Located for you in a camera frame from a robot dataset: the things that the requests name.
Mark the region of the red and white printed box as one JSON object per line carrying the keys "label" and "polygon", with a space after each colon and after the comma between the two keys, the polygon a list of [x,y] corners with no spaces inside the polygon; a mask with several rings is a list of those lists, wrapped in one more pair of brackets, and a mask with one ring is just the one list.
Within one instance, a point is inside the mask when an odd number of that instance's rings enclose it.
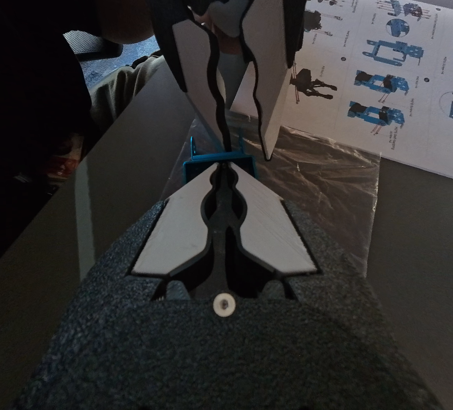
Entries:
{"label": "red and white printed box", "polygon": [[66,155],[53,155],[43,167],[43,172],[48,180],[56,185],[61,185],[76,170],[81,161],[81,153]]}

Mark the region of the person's leg in khaki trousers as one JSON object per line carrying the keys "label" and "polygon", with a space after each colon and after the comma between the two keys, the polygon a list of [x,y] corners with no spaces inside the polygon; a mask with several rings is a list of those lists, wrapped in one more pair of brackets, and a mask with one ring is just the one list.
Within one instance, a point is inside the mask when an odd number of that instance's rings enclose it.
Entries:
{"label": "person's leg in khaki trousers", "polygon": [[89,90],[90,116],[101,134],[113,125],[164,63],[163,53],[158,50],[114,70]]}

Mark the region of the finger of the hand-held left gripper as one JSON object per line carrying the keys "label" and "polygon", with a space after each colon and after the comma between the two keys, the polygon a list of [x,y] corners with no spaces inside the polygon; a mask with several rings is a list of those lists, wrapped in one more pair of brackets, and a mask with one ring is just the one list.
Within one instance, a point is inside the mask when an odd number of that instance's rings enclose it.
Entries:
{"label": "finger of the hand-held left gripper", "polygon": [[174,24],[173,35],[187,97],[215,146],[220,151],[230,152],[231,137],[225,118],[226,90],[218,69],[218,40],[194,20]]}
{"label": "finger of the hand-held left gripper", "polygon": [[242,21],[244,43],[252,55],[252,71],[245,74],[241,93],[242,112],[259,118],[260,140],[270,160],[280,130],[284,104],[283,88],[289,74],[286,58],[283,0],[253,0]]}

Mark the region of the person's left hand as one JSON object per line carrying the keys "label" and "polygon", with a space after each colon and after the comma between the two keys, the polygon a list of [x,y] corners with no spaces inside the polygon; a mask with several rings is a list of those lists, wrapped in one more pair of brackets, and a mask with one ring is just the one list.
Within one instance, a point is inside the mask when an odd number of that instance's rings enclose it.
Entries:
{"label": "person's left hand", "polygon": [[208,13],[200,17],[200,22],[208,28],[218,39],[219,49],[224,54],[242,55],[241,41],[239,37],[231,37],[223,32],[212,20]]}

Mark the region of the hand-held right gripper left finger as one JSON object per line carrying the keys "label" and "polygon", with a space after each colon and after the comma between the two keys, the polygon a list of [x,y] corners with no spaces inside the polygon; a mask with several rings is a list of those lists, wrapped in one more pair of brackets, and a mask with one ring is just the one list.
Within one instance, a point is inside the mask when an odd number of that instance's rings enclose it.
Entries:
{"label": "hand-held right gripper left finger", "polygon": [[179,280],[189,291],[208,280],[214,268],[210,220],[218,207],[221,168],[215,162],[167,199],[132,267],[133,276]]}

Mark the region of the short blue metal U bracket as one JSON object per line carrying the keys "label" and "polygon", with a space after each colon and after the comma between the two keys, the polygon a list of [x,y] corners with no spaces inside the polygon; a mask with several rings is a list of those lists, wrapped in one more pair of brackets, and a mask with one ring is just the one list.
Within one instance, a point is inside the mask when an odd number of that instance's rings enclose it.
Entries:
{"label": "short blue metal U bracket", "polygon": [[195,138],[193,136],[190,138],[190,151],[190,161],[197,164],[202,162],[231,162],[240,159],[253,159],[252,155],[246,154],[243,151],[198,154]]}

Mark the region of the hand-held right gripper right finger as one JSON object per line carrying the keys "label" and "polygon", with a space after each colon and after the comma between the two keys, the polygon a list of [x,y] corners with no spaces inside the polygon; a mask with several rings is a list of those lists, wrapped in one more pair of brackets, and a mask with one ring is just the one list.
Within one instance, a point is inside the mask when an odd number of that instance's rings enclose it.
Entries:
{"label": "hand-held right gripper right finger", "polygon": [[233,162],[232,207],[240,212],[230,227],[231,252],[226,257],[228,284],[244,298],[258,298],[269,282],[318,274],[318,264],[284,199]]}

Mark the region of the black mesh chair seat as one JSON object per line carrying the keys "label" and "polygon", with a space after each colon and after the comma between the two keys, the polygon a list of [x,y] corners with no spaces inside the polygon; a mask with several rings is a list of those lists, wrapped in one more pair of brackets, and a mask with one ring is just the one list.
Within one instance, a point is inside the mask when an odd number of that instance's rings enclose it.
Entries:
{"label": "black mesh chair seat", "polygon": [[83,31],[73,30],[64,37],[80,62],[113,59],[123,52],[122,44]]}

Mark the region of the long blue metal U bracket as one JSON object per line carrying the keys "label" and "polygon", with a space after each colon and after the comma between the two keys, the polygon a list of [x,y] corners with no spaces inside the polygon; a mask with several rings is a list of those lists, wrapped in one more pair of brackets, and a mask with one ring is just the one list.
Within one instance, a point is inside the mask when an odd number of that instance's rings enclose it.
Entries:
{"label": "long blue metal U bracket", "polygon": [[195,155],[183,163],[184,185],[196,178],[215,163],[231,162],[257,178],[256,161],[252,155],[239,152],[224,152],[216,154]]}

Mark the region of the dark grey desk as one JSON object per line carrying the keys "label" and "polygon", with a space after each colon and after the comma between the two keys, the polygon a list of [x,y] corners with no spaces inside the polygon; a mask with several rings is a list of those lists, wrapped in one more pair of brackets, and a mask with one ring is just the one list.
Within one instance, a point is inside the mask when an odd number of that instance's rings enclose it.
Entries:
{"label": "dark grey desk", "polygon": [[[79,266],[160,199],[192,120],[164,66],[1,257],[1,409],[46,352]],[[367,279],[405,356],[452,409],[452,179],[381,159]]]}

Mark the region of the clear plastic bag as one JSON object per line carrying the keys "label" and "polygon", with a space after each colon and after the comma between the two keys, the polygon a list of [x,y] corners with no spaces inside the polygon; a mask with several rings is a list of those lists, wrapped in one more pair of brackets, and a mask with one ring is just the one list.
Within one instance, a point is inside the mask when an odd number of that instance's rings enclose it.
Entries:
{"label": "clear plastic bag", "polygon": [[332,236],[369,243],[377,208],[381,154],[281,127],[269,161],[249,115],[226,115],[233,150],[256,160],[258,179],[307,211]]}

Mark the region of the white assembly instruction sheet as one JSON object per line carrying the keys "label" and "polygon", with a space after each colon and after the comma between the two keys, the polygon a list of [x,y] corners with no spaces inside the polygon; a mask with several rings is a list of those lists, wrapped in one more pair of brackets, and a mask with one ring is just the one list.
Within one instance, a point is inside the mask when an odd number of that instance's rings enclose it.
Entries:
{"label": "white assembly instruction sheet", "polygon": [[452,178],[452,0],[307,0],[282,124]]}

